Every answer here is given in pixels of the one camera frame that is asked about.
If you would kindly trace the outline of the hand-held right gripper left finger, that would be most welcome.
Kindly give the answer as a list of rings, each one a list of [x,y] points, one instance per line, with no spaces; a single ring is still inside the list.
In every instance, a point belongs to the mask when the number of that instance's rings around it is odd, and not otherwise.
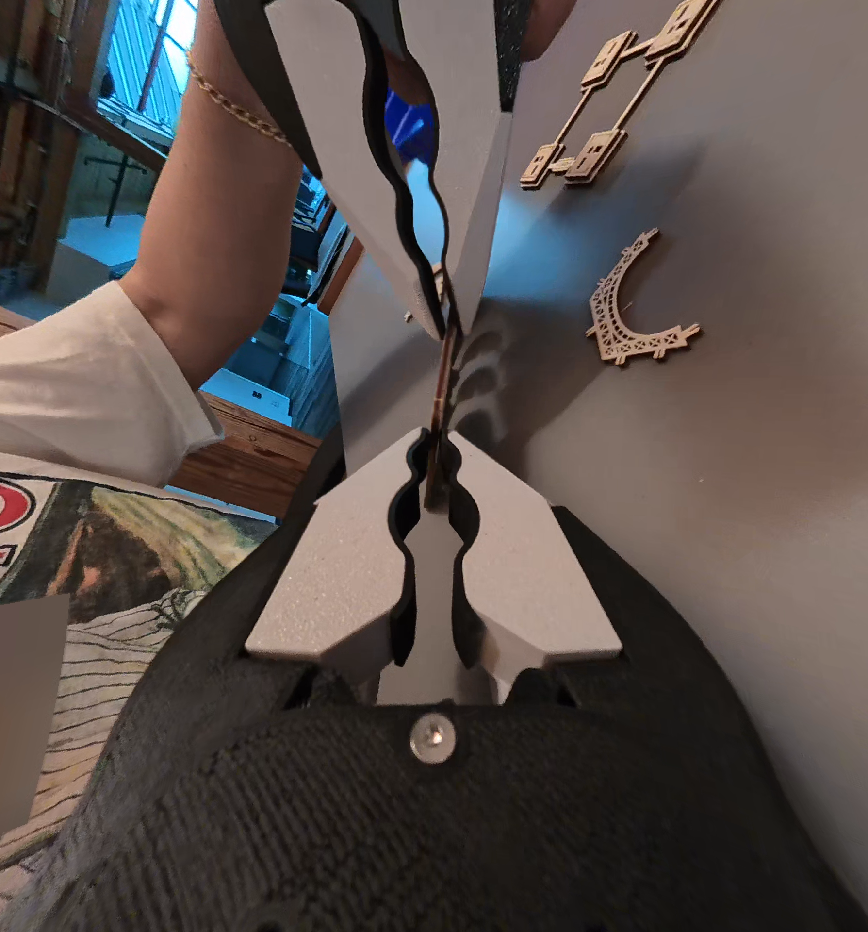
[[[246,652],[304,661],[360,686],[403,666],[415,641],[415,566],[431,436],[406,434],[316,500]]]

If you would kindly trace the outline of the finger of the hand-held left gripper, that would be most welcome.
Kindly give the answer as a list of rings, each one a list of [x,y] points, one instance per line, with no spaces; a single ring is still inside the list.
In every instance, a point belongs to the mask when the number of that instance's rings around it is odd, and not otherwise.
[[[415,232],[450,279],[463,333],[482,297],[512,114],[501,108],[492,1],[399,2],[409,53],[432,91],[437,154],[408,170]]]
[[[433,339],[447,332],[435,277],[415,235],[413,197],[385,127],[389,75],[377,25],[393,3],[277,1],[265,6],[307,131],[308,167],[406,311]]]

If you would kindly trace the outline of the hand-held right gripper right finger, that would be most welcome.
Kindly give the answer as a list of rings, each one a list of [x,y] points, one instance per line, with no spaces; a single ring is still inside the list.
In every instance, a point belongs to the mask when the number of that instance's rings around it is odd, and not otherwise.
[[[545,497],[459,433],[444,441],[454,559],[451,630],[503,705],[528,669],[610,660],[622,641]]]

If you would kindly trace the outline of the large wooden puzzle sheet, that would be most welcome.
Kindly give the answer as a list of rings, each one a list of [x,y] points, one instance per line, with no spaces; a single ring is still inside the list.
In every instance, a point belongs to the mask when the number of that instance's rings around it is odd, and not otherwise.
[[[447,329],[440,351],[440,366],[431,415],[430,448],[428,451],[424,495],[424,508],[426,510],[431,510],[435,506],[439,496],[440,442],[447,418],[451,371],[457,339],[461,330],[449,272],[443,263],[437,263],[432,267],[432,271],[435,275],[435,285],[439,286],[440,307],[443,311]]]

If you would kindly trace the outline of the grey desk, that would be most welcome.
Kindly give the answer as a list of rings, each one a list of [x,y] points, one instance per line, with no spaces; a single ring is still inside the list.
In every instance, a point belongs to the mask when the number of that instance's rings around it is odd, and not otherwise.
[[[706,642],[868,913],[868,2],[720,2],[587,187],[519,178],[609,38],[577,2],[521,73],[454,424],[568,507]],[[601,360],[590,298],[688,349]]]

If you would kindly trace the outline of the person's left hand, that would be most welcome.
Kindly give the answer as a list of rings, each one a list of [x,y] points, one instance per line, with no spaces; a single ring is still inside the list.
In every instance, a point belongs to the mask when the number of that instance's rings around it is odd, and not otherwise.
[[[180,143],[245,126],[266,139],[290,146],[243,74],[212,1],[197,4],[195,36],[187,64],[189,80],[177,133]]]

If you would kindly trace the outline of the window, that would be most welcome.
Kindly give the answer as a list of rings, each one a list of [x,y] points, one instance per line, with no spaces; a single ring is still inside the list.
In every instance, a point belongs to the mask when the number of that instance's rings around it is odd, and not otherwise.
[[[197,3],[120,1],[110,11],[98,111],[148,145],[168,150],[189,78]]]

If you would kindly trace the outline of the curved wooden lattice piece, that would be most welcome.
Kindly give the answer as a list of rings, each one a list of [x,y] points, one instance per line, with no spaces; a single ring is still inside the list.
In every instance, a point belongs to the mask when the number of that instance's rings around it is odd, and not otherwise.
[[[641,232],[621,251],[619,260],[598,282],[590,298],[592,322],[585,336],[595,338],[604,363],[625,366],[630,359],[639,356],[650,356],[660,363],[668,352],[688,349],[690,341],[701,333],[698,323],[687,327],[675,325],[655,333],[640,333],[631,329],[622,317],[619,297],[626,274],[659,234],[656,227]]]

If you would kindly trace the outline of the printed white t-shirt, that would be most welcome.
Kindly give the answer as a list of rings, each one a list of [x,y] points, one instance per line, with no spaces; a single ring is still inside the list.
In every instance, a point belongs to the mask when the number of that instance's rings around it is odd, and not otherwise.
[[[0,337],[0,605],[69,597],[32,810],[0,840],[0,895],[82,797],[141,676],[202,597],[276,528],[164,492],[223,437],[117,283]]]

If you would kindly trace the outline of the wooden four-block frame piece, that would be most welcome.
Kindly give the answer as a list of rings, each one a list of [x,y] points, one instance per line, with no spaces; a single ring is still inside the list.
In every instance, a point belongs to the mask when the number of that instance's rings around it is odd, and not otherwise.
[[[683,58],[719,6],[719,1],[684,1],[651,38],[639,40],[634,30],[609,38],[581,79],[580,97],[567,121],[523,170],[521,190],[539,190],[550,177],[560,177],[567,188],[591,185],[624,146],[627,123],[658,77]],[[611,83],[621,65],[634,60],[643,61],[646,75],[613,127],[591,134],[577,154],[566,155],[566,139],[592,97]]]

